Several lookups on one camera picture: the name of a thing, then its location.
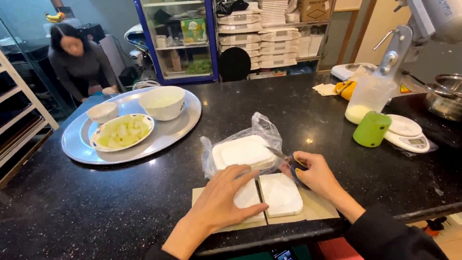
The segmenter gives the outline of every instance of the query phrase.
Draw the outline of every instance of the scissors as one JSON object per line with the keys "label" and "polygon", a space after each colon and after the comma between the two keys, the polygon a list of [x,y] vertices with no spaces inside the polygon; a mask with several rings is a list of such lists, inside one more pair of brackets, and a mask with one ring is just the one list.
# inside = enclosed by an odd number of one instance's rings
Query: scissors
{"label": "scissors", "polygon": [[300,186],[302,186],[305,189],[308,189],[308,190],[310,189],[307,185],[305,185],[305,183],[300,181],[300,179],[297,177],[297,172],[299,172],[299,171],[307,171],[308,167],[306,167],[303,163],[301,163],[297,159],[295,159],[295,157],[293,157],[293,153],[291,153],[290,156],[287,156],[285,154],[280,153],[279,151],[277,151],[274,148],[271,148],[271,147],[268,147],[268,146],[266,146],[266,148],[268,150],[270,150],[275,156],[283,159],[289,165],[290,172],[292,173],[292,177],[293,177],[294,181],[297,184],[299,184]]}

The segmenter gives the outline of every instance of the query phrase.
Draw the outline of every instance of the countertop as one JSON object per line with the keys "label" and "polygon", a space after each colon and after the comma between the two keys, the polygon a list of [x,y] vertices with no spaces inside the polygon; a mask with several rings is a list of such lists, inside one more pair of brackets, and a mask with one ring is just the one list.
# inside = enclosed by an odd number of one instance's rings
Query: countertop
{"label": "countertop", "polygon": [[[381,203],[406,223],[462,211],[457,152],[440,147],[406,157],[386,141],[358,145],[355,125],[344,118],[347,101],[311,89],[325,79],[308,74],[185,87],[203,104],[197,126],[162,152],[107,167],[76,163],[61,150],[66,126],[94,104],[84,103],[0,192],[0,258],[141,259],[188,212],[192,189],[207,183],[199,137],[223,140],[250,127],[256,111],[278,128],[283,152],[323,154],[365,208]],[[340,236],[347,228],[339,218],[219,233],[196,254],[263,251]]]}

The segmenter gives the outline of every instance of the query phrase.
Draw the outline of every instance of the banana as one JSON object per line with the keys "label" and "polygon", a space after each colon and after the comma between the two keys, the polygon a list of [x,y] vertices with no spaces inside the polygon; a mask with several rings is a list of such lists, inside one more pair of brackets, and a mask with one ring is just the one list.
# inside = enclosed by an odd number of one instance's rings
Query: banana
{"label": "banana", "polygon": [[57,15],[49,15],[46,12],[45,17],[50,23],[60,23],[66,18],[66,15],[63,12],[59,12]]}

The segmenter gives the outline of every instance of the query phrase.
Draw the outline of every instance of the blue scissor handle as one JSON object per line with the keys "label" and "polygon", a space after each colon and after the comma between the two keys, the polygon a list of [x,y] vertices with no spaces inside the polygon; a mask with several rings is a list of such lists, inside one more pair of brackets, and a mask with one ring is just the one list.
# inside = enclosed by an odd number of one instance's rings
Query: blue scissor handle
{"label": "blue scissor handle", "polygon": [[292,173],[292,177],[294,181],[298,185],[309,190],[310,188],[307,185],[305,185],[305,183],[300,181],[300,179],[297,177],[297,171],[307,171],[308,168],[305,165],[303,165],[301,162],[299,162],[297,159],[295,159],[295,157],[293,157],[293,153],[290,154],[290,161],[288,162],[288,164],[290,166],[290,172]]}

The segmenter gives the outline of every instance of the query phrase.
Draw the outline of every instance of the phone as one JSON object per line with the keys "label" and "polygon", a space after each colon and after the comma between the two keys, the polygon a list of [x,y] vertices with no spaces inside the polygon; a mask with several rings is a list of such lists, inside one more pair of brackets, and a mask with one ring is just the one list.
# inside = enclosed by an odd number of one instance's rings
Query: phone
{"label": "phone", "polygon": [[290,249],[271,250],[271,255],[273,255],[273,259],[275,260],[298,260]]}

